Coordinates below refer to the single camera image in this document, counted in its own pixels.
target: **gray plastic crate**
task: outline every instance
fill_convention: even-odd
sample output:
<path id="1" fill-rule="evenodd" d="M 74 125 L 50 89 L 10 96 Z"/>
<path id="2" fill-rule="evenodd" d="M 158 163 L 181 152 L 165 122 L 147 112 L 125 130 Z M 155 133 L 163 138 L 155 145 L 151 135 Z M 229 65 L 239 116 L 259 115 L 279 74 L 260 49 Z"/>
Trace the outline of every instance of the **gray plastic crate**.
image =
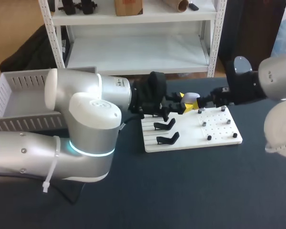
<path id="1" fill-rule="evenodd" d="M 76 68 L 95 73 L 95 68 Z M 44 83 L 49 70 L 0 75 L 0 131 L 40 131 L 66 128 L 59 112 L 44 102 Z"/>

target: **blue water bottle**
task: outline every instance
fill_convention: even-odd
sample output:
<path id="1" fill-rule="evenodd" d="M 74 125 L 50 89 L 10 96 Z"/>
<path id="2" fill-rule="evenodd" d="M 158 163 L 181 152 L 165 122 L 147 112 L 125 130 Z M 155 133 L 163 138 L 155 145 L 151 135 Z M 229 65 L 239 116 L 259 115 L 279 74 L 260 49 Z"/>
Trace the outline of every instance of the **blue water bottle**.
<path id="1" fill-rule="evenodd" d="M 286 53 L 286 20 L 282 21 L 271 56 Z"/>

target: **cable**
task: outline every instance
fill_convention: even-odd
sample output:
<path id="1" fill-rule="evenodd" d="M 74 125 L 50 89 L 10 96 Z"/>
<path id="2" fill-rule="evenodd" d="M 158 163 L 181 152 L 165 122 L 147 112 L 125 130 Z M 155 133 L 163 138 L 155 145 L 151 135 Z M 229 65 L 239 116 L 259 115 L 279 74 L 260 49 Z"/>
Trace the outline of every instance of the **cable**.
<path id="1" fill-rule="evenodd" d="M 129 123 L 129 122 L 132 121 L 132 120 L 138 119 L 138 118 L 140 118 L 139 115 L 134 115 L 134 116 L 131 116 L 130 118 L 127 118 L 127 119 L 120 125 L 119 132 L 126 126 L 127 123 Z"/>
<path id="2" fill-rule="evenodd" d="M 15 178 L 27 178 L 32 180 L 38 180 L 40 182 L 44 182 L 44 178 L 36 175 L 30 175 L 30 174 L 14 174 L 14 173 L 0 173 L 0 177 L 15 177 Z M 77 201 L 79 200 L 81 193 L 84 189 L 86 184 L 83 184 L 79 194 L 75 198 L 75 200 L 72 200 L 69 196 L 66 195 L 59 187 L 57 187 L 55 184 L 50 183 L 50 186 L 53 187 L 67 202 L 69 202 L 71 205 L 75 205 Z"/>

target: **cardboard box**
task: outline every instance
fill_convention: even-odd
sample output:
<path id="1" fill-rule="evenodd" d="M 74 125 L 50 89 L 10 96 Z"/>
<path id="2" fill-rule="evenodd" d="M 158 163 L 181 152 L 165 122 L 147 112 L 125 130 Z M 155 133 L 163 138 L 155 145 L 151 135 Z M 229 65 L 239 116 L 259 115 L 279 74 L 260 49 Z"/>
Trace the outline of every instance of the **cardboard box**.
<path id="1" fill-rule="evenodd" d="M 114 0 L 116 16 L 143 14 L 143 0 Z"/>

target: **dark table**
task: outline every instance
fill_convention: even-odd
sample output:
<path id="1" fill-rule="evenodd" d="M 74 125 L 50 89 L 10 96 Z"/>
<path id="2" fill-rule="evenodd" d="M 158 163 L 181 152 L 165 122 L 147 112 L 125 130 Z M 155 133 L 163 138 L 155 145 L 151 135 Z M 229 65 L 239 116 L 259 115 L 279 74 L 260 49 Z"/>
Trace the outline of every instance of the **dark table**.
<path id="1" fill-rule="evenodd" d="M 225 79 L 171 81 L 206 95 Z M 271 101 L 230 112 L 241 145 L 144 152 L 139 121 L 120 133 L 109 175 L 86 185 L 75 206 L 41 183 L 0 183 L 0 228 L 286 229 L 286 158 L 265 153 Z"/>

